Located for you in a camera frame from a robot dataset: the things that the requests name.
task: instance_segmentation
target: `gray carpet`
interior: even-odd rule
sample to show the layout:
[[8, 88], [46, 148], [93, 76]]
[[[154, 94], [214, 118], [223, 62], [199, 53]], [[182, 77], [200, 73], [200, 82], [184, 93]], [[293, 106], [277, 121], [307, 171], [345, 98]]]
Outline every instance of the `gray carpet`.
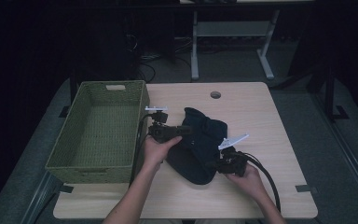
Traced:
[[[286, 80], [295, 43], [276, 43], [271, 46], [268, 58], [276, 78], [267, 80], [255, 48], [249, 45], [241, 50], [226, 50], [215, 54], [200, 54], [200, 80], [198, 82], [263, 81], [269, 86]], [[178, 54], [189, 62], [189, 53]], [[160, 59], [148, 63], [156, 70], [153, 83], [178, 83], [190, 81], [190, 67], [182, 60], [171, 63]], [[143, 66], [147, 77], [149, 67]], [[44, 165], [59, 134], [63, 119], [62, 108], [69, 105], [68, 81], [62, 84], [40, 122], [33, 138], [25, 149], [6, 187], [0, 195], [0, 223], [21, 223], [27, 214], [36, 223], [101, 223], [101, 220], [58, 220], [52, 215], [61, 184], [50, 177], [49, 187], [36, 191], [43, 177]], [[287, 131], [297, 159], [318, 207], [316, 219], [288, 220], [289, 223], [358, 223], [358, 183], [346, 163], [340, 144], [332, 133], [332, 124], [325, 120], [318, 105], [318, 98], [305, 91], [307, 79], [300, 80], [284, 91], [271, 91], [283, 125]], [[337, 83], [336, 103], [344, 106], [350, 119], [338, 120], [338, 127], [358, 159], [358, 108], [345, 87]], [[36, 204], [34, 211], [29, 204]]]

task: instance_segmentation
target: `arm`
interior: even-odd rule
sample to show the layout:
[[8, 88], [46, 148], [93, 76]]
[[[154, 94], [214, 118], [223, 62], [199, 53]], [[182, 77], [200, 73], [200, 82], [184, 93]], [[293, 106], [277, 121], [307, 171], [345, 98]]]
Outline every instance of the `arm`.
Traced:
[[146, 138], [144, 165], [133, 180], [129, 190], [105, 218], [104, 224], [138, 223], [153, 178], [161, 162], [167, 157], [168, 150], [181, 139], [182, 137], [179, 136], [166, 143], [159, 144], [150, 136]]
[[226, 177], [255, 200], [268, 223], [286, 223], [274, 202], [267, 194], [260, 174], [254, 166], [248, 163], [243, 177], [236, 175], [226, 175]]

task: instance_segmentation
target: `wicker basket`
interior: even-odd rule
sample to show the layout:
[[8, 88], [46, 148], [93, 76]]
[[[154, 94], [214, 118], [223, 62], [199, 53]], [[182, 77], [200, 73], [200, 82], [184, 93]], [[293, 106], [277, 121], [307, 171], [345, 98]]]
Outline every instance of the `wicker basket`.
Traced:
[[148, 104], [143, 81], [83, 82], [46, 169], [64, 183], [128, 183]]

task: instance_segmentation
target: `desk leg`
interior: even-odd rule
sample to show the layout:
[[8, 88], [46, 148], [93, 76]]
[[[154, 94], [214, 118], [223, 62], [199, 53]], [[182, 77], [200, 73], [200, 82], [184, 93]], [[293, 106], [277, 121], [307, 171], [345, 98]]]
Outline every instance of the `desk leg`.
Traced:
[[193, 20], [193, 51], [191, 52], [191, 79], [199, 79], [199, 60], [197, 58], [197, 11]]
[[266, 34], [266, 42], [264, 43], [261, 49], [257, 50], [258, 58], [260, 59], [261, 65], [263, 66], [264, 73], [266, 73], [266, 77], [268, 79], [273, 79], [274, 74], [272, 74], [271, 68], [269, 67], [269, 61], [267, 60], [267, 50], [269, 49], [269, 42], [271, 42], [272, 35], [274, 34], [275, 24], [278, 20], [279, 10], [275, 10], [274, 15], [272, 16], [272, 20], [269, 23], [267, 34]]

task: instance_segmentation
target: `person's left hand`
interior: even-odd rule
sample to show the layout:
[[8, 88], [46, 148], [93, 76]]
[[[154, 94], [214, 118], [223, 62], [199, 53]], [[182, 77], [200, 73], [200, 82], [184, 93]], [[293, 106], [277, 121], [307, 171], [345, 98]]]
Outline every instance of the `person's left hand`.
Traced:
[[143, 168], [150, 168], [157, 171], [162, 161], [167, 157], [171, 147], [182, 140], [182, 136], [177, 136], [165, 143], [157, 142], [152, 136], [145, 139], [145, 159]]

